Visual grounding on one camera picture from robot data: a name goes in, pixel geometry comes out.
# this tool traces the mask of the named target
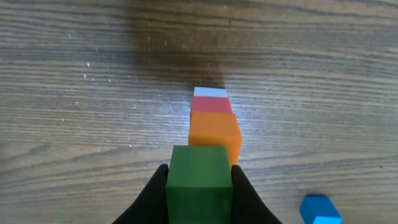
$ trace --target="blue block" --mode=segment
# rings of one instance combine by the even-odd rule
[[[343,218],[326,196],[308,195],[300,213],[305,224],[341,224]]]
[[[207,96],[207,97],[228,97],[225,89],[221,88],[208,88],[208,87],[195,87],[193,91],[194,96]]]

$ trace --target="green cube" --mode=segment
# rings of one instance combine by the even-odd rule
[[[232,194],[224,146],[174,146],[166,183],[170,224],[227,224]]]

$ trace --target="red block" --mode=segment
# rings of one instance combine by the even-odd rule
[[[191,113],[194,111],[233,114],[229,98],[194,96]]]

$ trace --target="toy block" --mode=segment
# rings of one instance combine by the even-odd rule
[[[305,224],[340,224],[343,222],[343,218],[326,196],[306,196],[300,213]]]
[[[174,146],[165,187],[170,224],[227,224],[233,184],[224,146]]]
[[[225,89],[208,87],[195,87],[195,89],[193,90],[193,95],[224,98],[228,97]]]
[[[229,164],[238,163],[242,144],[235,114],[193,111],[189,129],[190,146],[226,146]]]
[[[207,111],[233,114],[229,98],[194,96],[191,111]]]

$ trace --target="tabletop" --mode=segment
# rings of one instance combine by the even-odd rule
[[[283,222],[398,219],[398,1],[0,1],[0,223],[111,223],[225,87]]]

